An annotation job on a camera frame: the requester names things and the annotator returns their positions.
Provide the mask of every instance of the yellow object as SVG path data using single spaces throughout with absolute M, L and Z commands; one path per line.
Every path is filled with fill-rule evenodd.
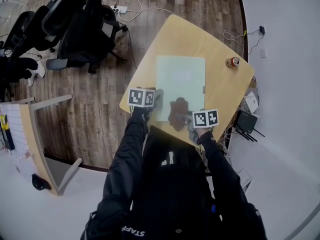
M 241 56 L 203 29 L 181 17 L 171 15 L 153 40 L 129 83 L 120 102 L 121 109 L 130 112 L 127 105 L 129 88 L 156 87 L 158 55 L 205 58 L 204 108 L 218 109 L 219 125 L 212 131 L 214 138 L 218 140 L 244 97 L 254 76 L 254 69 Z M 233 57 L 240 58 L 240 65 L 237 68 L 228 68 L 226 60 Z M 194 145 L 189 139 L 187 127 L 176 131 L 169 122 L 156 121 L 155 114 L 156 111 L 151 115 L 151 125 Z
M 7 115 L 0 115 L 0 121 L 1 121 L 1 128 L 4 130 L 9 129 L 9 123 L 8 123 L 8 118 Z

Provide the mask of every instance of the wall outlet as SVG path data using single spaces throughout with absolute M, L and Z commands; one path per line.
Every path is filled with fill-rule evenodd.
M 260 50 L 260 53 L 261 53 L 261 58 L 266 58 L 266 57 L 268 57 L 267 49 L 261 49 L 261 50 Z
M 118 9 L 118 13 L 120 14 L 125 14 L 128 11 L 128 6 L 117 6 L 115 9 Z

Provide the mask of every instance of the light green paper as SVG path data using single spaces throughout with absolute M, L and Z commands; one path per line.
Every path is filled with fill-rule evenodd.
M 190 111 L 205 107 L 206 59 L 185 56 L 157 56 L 156 89 L 163 89 L 163 102 L 156 120 L 167 122 L 170 102 L 184 98 Z

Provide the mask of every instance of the desk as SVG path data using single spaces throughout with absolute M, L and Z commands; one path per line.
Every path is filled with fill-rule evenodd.
M 205 58 L 204 108 L 206 110 L 218 109 L 219 125 L 215 126 L 212 132 L 214 138 L 218 140 L 244 97 L 254 76 L 254 69 L 232 49 L 209 33 L 189 21 L 171 15 L 144 55 L 122 97 L 120 108 L 124 111 L 130 112 L 127 105 L 129 88 L 156 86 L 156 58 L 158 55 Z M 226 66 L 226 60 L 232 57 L 240 58 L 240 66 L 236 69 Z M 154 113 L 149 123 L 194 145 L 189 140 L 186 127 L 178 132 L 170 126 L 169 122 L 157 122 Z
M 56 182 L 51 174 L 43 152 L 41 134 L 38 131 L 35 111 L 46 106 L 72 99 L 72 95 L 60 96 L 34 104 L 23 104 L 32 102 L 34 99 L 35 98 L 32 97 L 19 101 L 0 103 L 1 112 L 4 115 L 7 115 L 9 129 L 15 146 L 15 149 L 11 151 L 11 154 L 15 155 L 14 157 L 23 157 L 27 151 L 30 151 L 32 160 L 37 169 L 37 174 L 49 183 L 51 186 L 50 192 L 59 196 L 63 186 L 76 171 L 79 164 L 82 162 L 82 159 L 78 158 L 65 173 L 61 182 Z M 31 181 L 31 174 L 28 175 L 27 178 Z

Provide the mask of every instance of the black jacket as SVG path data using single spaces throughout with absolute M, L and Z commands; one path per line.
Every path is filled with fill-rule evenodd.
M 247 202 L 239 176 L 211 132 L 198 142 L 208 158 L 215 200 L 206 178 L 185 167 L 161 166 L 145 181 L 142 149 L 147 132 L 140 117 L 128 120 L 102 201 L 90 214 L 82 240 L 266 239 L 260 213 Z

